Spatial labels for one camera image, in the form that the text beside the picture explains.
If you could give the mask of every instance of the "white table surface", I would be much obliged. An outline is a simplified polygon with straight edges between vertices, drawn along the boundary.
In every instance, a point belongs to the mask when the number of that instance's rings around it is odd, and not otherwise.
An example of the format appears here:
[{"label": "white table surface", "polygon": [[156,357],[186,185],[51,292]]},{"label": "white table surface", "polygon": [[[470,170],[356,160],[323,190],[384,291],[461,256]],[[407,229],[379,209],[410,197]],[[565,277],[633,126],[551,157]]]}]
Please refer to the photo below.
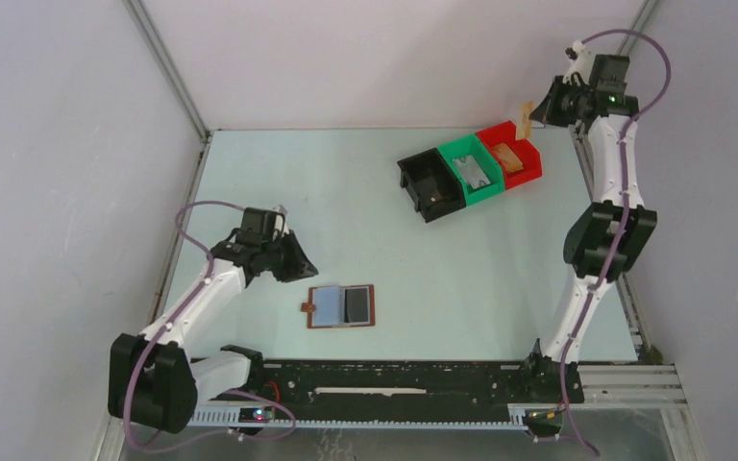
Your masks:
[{"label": "white table surface", "polygon": [[[236,344],[270,358],[521,360],[550,325],[564,286],[562,244],[589,205],[569,133],[535,130],[544,176],[426,224],[396,161],[469,129],[216,132],[196,200],[288,210],[320,274],[255,279],[205,333],[196,356]],[[194,208],[188,232],[212,246],[241,214]],[[169,307],[202,268],[184,243]],[[377,324],[307,329],[311,286],[375,284]],[[613,288],[581,360],[636,360]]]}]

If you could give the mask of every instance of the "small tag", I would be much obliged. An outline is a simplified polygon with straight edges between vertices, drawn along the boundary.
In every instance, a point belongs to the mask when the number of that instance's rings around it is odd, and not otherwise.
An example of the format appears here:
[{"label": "small tag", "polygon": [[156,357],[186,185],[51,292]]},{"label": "small tag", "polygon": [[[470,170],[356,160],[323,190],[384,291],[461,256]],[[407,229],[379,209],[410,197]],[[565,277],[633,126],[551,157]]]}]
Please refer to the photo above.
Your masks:
[{"label": "small tag", "polygon": [[525,169],[521,160],[507,147],[507,144],[497,144],[493,147],[494,156],[502,163],[506,173],[516,173]]},{"label": "small tag", "polygon": [[533,112],[533,102],[527,101],[519,106],[519,124],[516,126],[516,140],[530,137],[530,113]]}]

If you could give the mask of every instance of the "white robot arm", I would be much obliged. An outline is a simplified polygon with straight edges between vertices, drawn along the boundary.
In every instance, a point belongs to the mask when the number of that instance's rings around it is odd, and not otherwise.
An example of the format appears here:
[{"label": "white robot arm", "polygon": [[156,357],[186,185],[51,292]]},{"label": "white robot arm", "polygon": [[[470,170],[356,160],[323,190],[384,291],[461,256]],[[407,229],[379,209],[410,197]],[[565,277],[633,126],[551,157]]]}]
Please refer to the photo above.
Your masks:
[{"label": "white robot arm", "polygon": [[[657,214],[644,208],[635,176],[637,124],[632,116],[638,112],[638,102],[624,94],[629,59],[594,56],[580,41],[567,49],[567,56],[570,68],[555,77],[547,97],[530,118],[548,125],[584,128],[593,155],[593,202],[564,242],[564,261],[570,268],[553,325],[523,366],[537,376],[556,370],[562,359],[574,364],[568,370],[576,372],[581,338],[598,303],[617,277],[634,264],[657,222]],[[627,225],[601,279],[624,205],[629,207]]]},{"label": "white robot arm", "polygon": [[[281,206],[273,210],[246,208],[241,226],[210,254],[212,260],[191,290],[138,336],[121,334],[112,344],[109,411],[113,416],[122,418],[132,368],[142,350],[163,331],[146,360],[147,370],[135,384],[131,420],[172,433],[182,430],[197,403],[244,386],[251,362],[261,360],[258,352],[225,347],[191,363],[198,339],[222,309],[262,272],[270,271],[282,282],[318,274],[287,227],[286,210]],[[177,306],[182,311],[172,318]]]}]

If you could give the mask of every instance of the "white wall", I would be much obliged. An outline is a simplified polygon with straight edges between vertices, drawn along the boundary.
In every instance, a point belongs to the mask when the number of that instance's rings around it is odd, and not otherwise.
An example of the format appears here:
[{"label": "white wall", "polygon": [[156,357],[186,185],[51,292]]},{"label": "white wall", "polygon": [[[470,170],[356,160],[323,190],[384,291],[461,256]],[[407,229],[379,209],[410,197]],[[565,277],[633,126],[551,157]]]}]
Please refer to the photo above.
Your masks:
[{"label": "white wall", "polygon": [[198,149],[120,0],[0,1],[0,460],[89,456]]},{"label": "white wall", "polygon": [[[478,127],[642,0],[150,0],[212,128]],[[615,51],[621,38],[600,46]]]},{"label": "white wall", "polygon": [[[639,123],[638,178],[659,225],[632,276],[710,459],[738,459],[738,2],[663,2],[650,34],[674,77]],[[649,101],[663,67],[639,47],[629,91]]]}]

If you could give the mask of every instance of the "aluminum frame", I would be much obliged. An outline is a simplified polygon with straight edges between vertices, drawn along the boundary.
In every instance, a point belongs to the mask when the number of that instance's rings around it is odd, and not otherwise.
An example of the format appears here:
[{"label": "aluminum frame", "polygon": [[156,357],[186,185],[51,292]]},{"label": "aluminum frame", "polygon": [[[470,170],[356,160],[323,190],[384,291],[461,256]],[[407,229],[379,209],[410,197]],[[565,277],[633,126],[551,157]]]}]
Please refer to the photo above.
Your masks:
[{"label": "aluminum frame", "polygon": [[[208,156],[210,132],[202,120],[199,110],[196,108],[190,94],[185,86],[185,82],[180,76],[176,64],[173,62],[164,42],[158,32],[150,13],[146,9],[143,0],[123,0],[128,7],[129,13],[137,25],[143,39],[149,46],[158,66],[162,70],[168,84],[174,91],[185,113],[190,119],[190,123],[197,132],[200,140],[205,144],[200,154],[196,170],[193,172],[191,187],[186,196],[186,203],[189,203],[196,196],[196,189],[199,185],[199,179],[202,176],[205,166],[205,159]],[[645,0],[643,5],[636,14],[631,29],[636,31],[645,30],[652,22],[661,0]],[[634,49],[637,42],[635,37],[627,37],[621,43],[618,54],[628,55]],[[581,165],[581,171],[587,184],[587,189],[592,193],[592,154],[586,137],[582,138],[575,128],[571,128],[571,136]],[[154,299],[154,316],[156,316],[160,306],[164,301],[164,293],[170,287],[176,267],[176,258],[179,255],[182,244],[179,238],[175,238],[175,242],[171,248],[170,255],[165,261],[162,285]],[[647,334],[646,324],[640,315],[637,302],[633,293],[637,293],[632,286],[631,281],[626,276],[621,276],[618,280],[619,295],[627,315],[627,323],[630,334],[632,334],[633,342],[636,347],[643,349],[644,345],[650,344]],[[615,409],[615,408],[658,408],[661,411],[661,417],[664,420],[666,432],[669,437],[672,452],[675,461],[698,461],[705,458],[705,454],[701,447],[700,436],[696,430],[691,413],[688,409],[685,394],[680,386],[677,370],[670,365],[579,365],[579,373],[581,383],[584,387],[585,401],[581,404],[574,404],[574,409]],[[209,425],[208,417],[202,416],[203,411],[221,411],[230,415],[232,411],[239,405],[230,402],[209,402],[197,408],[195,417],[191,420],[190,425]],[[513,419],[512,424],[502,425],[412,425],[413,428],[465,428],[465,429],[511,429],[523,430],[525,427],[521,425],[521,418],[526,411],[533,409],[543,409],[552,405],[537,404],[511,404],[509,411]],[[324,427],[322,423],[329,422],[304,422],[303,426]],[[352,426],[349,423],[341,422],[339,426]],[[354,425],[356,427],[369,428],[367,425]],[[406,425],[388,425],[389,428],[404,428]],[[94,450],[90,459],[92,461],[116,461],[122,454],[125,441],[122,422],[112,418],[108,413],[104,414],[102,429],[95,441]]]}]

